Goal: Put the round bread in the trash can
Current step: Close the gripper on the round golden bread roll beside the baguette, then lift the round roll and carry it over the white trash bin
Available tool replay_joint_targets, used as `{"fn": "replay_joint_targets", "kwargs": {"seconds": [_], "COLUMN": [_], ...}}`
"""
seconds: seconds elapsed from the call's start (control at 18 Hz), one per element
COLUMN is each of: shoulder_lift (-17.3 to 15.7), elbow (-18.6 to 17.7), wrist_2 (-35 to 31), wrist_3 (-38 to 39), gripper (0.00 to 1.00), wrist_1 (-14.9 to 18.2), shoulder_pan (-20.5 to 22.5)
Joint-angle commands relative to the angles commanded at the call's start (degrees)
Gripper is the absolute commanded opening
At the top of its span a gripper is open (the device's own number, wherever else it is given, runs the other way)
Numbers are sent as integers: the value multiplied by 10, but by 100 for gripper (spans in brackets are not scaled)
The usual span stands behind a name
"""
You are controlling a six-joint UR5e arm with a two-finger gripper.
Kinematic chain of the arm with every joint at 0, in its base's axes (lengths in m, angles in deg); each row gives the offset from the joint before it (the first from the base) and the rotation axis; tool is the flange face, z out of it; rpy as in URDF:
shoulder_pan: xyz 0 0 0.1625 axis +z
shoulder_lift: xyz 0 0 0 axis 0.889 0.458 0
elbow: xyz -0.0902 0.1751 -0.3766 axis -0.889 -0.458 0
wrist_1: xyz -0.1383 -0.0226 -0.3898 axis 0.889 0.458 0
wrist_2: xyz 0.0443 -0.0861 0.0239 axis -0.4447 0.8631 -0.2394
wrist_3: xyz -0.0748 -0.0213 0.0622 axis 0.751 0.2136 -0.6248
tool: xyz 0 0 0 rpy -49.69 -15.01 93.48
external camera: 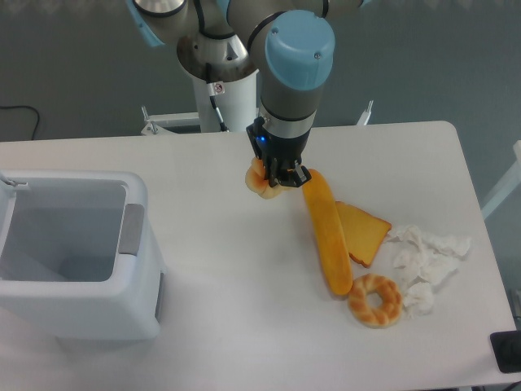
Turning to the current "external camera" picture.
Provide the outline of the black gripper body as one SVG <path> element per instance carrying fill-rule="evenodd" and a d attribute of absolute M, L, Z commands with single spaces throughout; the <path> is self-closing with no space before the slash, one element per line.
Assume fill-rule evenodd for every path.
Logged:
<path fill-rule="evenodd" d="M 279 174 L 284 169 L 295 168 L 302 165 L 301 154 L 305 149 L 310 131 L 296 138 L 281 138 L 271 134 L 262 117 L 257 117 L 246 128 L 247 136 L 252 144 L 256 158 L 262 160 L 265 167 L 266 157 L 275 157 L 279 160 Z"/>

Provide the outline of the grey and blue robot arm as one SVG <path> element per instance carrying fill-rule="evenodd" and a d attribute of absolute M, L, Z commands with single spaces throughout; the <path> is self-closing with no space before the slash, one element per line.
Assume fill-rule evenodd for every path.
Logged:
<path fill-rule="evenodd" d="M 270 187 L 311 178 L 302 152 L 331 73 L 331 17 L 360 1 L 130 1 L 154 45 L 172 44 L 204 131 L 243 131 Z"/>

